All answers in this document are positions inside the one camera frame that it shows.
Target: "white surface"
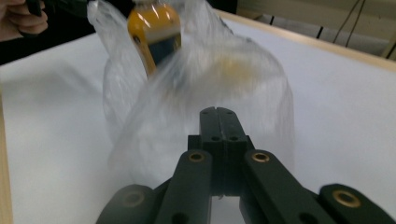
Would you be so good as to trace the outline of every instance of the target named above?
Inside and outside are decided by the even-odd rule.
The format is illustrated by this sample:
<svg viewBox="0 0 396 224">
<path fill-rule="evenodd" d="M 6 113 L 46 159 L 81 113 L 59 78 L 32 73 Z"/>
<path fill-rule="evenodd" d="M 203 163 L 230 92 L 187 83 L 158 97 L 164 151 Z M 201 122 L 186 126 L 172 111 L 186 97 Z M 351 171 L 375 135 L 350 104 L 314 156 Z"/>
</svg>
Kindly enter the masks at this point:
<svg viewBox="0 0 396 224">
<path fill-rule="evenodd" d="M 396 217 L 396 74 L 228 23 L 284 66 L 301 183 L 313 191 L 349 185 Z M 106 168 L 106 57 L 92 35 L 0 67 L 15 224 L 94 223 L 112 190 L 128 181 Z"/>
</svg>

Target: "clear plastic bag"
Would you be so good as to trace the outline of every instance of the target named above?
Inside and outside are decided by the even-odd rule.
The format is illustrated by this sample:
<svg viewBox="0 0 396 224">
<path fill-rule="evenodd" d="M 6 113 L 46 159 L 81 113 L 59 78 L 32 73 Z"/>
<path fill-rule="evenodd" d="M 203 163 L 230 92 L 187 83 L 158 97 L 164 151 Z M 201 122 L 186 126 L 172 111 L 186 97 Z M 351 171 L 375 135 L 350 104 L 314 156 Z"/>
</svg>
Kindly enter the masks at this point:
<svg viewBox="0 0 396 224">
<path fill-rule="evenodd" d="M 102 17 L 100 6 L 106 5 L 99 3 L 96 17 Z M 166 58 L 146 83 L 134 83 L 126 88 L 128 91 L 119 90 L 116 85 L 104 89 L 104 96 L 111 96 L 104 98 L 105 106 L 114 105 L 106 101 L 119 100 L 113 92 L 122 92 L 126 97 L 121 100 L 129 106 L 123 107 L 125 111 L 112 108 L 117 116 L 128 116 L 119 119 L 122 124 L 117 125 L 119 136 L 110 165 L 125 167 L 136 184 L 157 187 L 172 176 L 179 156 L 187 150 L 187 136 L 198 134 L 199 112 L 221 106 L 237 114 L 256 148 L 272 151 L 291 169 L 292 94 L 278 61 L 256 43 L 233 35 L 204 0 L 173 0 L 169 4 L 181 18 L 181 49 Z M 101 35 L 98 25 L 95 29 L 106 42 L 103 38 L 111 36 Z M 119 64 L 119 59 L 119 52 L 110 53 L 111 63 Z M 122 61 L 120 67 L 134 63 Z M 105 82 L 113 78 L 136 79 L 132 68 L 122 69 L 107 69 L 105 76 L 112 78 L 105 78 Z M 108 111 L 106 115 L 113 122 L 111 117 L 115 115 Z"/>
<path fill-rule="evenodd" d="M 147 83 L 145 66 L 126 29 L 125 17 L 106 1 L 91 1 L 88 19 L 109 58 L 105 67 L 103 102 L 108 133 L 117 140 L 137 95 Z"/>
</svg>

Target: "black cable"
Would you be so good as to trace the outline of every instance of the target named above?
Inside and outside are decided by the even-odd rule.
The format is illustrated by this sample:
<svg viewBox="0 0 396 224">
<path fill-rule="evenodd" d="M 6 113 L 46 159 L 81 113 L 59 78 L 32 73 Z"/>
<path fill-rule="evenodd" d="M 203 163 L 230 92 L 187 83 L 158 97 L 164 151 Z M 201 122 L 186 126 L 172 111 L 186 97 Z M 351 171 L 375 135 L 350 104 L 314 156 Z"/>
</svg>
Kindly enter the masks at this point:
<svg viewBox="0 0 396 224">
<path fill-rule="evenodd" d="M 323 26 L 320 26 L 319 32 L 317 34 L 317 39 L 320 38 L 321 32 L 323 31 Z"/>
<path fill-rule="evenodd" d="M 361 16 L 361 12 L 363 11 L 363 7 L 364 7 L 364 3 L 365 2 L 366 2 L 366 0 L 363 0 L 363 2 L 361 2 L 361 9 L 359 10 L 358 17 L 356 18 L 355 23 L 353 24 L 352 30 L 349 33 L 349 37 L 347 38 L 347 41 L 346 41 L 346 48 L 347 48 L 347 46 L 349 44 L 350 37 L 352 37 L 352 34 L 355 31 L 356 25 L 358 24 L 359 17 Z"/>
<path fill-rule="evenodd" d="M 274 22 L 274 18 L 275 18 L 274 16 L 271 17 L 270 25 L 272 25 L 272 23 Z"/>
<path fill-rule="evenodd" d="M 353 10 L 355 10 L 355 7 L 358 5 L 360 0 L 357 0 L 355 5 L 353 5 L 353 8 L 349 10 L 349 13 L 346 16 L 346 19 L 344 20 L 343 24 L 341 25 L 340 29 L 337 32 L 337 35 L 335 36 L 334 40 L 332 41 L 333 43 L 335 43 L 335 41 L 337 40 L 338 36 L 340 35 L 341 31 L 344 29 L 344 26 L 347 24 L 347 21 L 349 20 L 350 15 L 352 14 Z"/>
<path fill-rule="evenodd" d="M 394 50 L 396 50 L 396 43 L 393 44 L 393 47 L 390 49 L 390 51 L 389 51 L 389 53 L 388 53 L 386 59 L 389 59 L 389 58 L 390 58 L 390 55 L 393 53 Z"/>
</svg>

